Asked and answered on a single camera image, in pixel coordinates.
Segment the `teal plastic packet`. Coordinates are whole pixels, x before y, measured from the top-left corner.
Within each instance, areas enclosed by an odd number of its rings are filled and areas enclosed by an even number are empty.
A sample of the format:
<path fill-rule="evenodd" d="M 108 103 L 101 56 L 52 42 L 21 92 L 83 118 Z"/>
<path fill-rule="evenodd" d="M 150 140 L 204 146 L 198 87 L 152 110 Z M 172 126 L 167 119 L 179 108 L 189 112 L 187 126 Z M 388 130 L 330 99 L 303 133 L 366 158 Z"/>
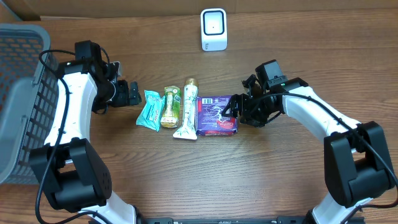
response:
<path fill-rule="evenodd" d="M 156 91 L 150 90 L 145 90 L 144 95 L 146 104 L 138 116 L 136 124 L 159 132 L 165 97 L 160 96 Z"/>

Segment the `purple Carefree pad pack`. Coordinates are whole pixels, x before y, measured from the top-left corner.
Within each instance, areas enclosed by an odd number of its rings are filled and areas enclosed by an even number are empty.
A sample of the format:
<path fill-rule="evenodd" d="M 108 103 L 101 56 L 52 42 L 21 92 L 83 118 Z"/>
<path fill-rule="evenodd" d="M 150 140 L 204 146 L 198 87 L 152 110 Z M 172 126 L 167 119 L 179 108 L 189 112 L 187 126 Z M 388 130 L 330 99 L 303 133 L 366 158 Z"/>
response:
<path fill-rule="evenodd" d="M 196 129 L 199 136 L 230 136 L 237 132 L 236 118 L 222 116 L 231 95 L 198 96 Z"/>

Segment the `green yellow snack packet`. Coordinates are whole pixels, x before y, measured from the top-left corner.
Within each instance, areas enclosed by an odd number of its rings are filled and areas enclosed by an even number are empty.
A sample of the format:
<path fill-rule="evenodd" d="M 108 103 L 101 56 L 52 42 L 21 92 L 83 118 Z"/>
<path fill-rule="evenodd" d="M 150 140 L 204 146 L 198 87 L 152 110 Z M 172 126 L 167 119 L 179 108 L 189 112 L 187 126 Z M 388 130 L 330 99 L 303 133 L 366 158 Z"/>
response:
<path fill-rule="evenodd" d="M 176 128 L 179 123 L 181 91 L 177 86 L 167 86 L 165 91 L 165 109 L 160 120 L 164 128 Z"/>

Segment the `white bamboo print tube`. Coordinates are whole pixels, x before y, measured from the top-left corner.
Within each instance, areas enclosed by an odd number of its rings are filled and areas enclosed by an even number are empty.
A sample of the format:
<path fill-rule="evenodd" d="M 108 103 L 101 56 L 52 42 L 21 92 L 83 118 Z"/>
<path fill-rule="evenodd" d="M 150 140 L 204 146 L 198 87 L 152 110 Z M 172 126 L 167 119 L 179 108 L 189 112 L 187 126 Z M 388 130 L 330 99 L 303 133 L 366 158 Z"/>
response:
<path fill-rule="evenodd" d="M 197 140 L 195 129 L 195 104 L 198 94 L 198 81 L 194 78 L 185 80 L 183 88 L 183 119 L 182 125 L 174 132 L 178 139 Z"/>

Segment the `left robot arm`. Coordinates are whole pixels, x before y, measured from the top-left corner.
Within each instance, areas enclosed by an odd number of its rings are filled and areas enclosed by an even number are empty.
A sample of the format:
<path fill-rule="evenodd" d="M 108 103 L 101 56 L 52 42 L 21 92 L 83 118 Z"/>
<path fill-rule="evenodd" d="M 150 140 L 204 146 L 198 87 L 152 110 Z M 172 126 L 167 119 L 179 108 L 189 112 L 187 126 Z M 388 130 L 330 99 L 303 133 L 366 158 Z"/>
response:
<path fill-rule="evenodd" d="M 31 150 L 29 164 L 39 181 L 35 216 L 45 196 L 55 210 L 66 210 L 67 223 L 88 215 L 92 223 L 145 223 L 137 208 L 112 189 L 111 174 L 90 143 L 91 115 L 109 107 L 141 103 L 136 82 L 120 79 L 121 64 L 103 60 L 106 51 L 90 40 L 75 43 L 74 60 L 48 68 L 57 78 L 55 117 L 44 145 Z"/>

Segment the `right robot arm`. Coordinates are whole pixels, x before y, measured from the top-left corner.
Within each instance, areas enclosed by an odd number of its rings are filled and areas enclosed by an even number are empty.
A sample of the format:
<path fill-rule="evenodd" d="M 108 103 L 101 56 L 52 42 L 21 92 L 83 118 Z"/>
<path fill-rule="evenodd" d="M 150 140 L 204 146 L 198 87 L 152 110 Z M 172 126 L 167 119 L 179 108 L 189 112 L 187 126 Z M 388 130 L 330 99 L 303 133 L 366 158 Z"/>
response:
<path fill-rule="evenodd" d="M 349 223 L 364 208 L 397 206 L 371 203 L 397 187 L 384 131 L 374 121 L 360 123 L 323 101 L 301 78 L 288 79 L 276 60 L 265 62 L 242 82 L 244 94 L 233 95 L 224 117 L 261 128 L 285 114 L 323 143 L 328 194 L 302 218 L 303 223 Z"/>

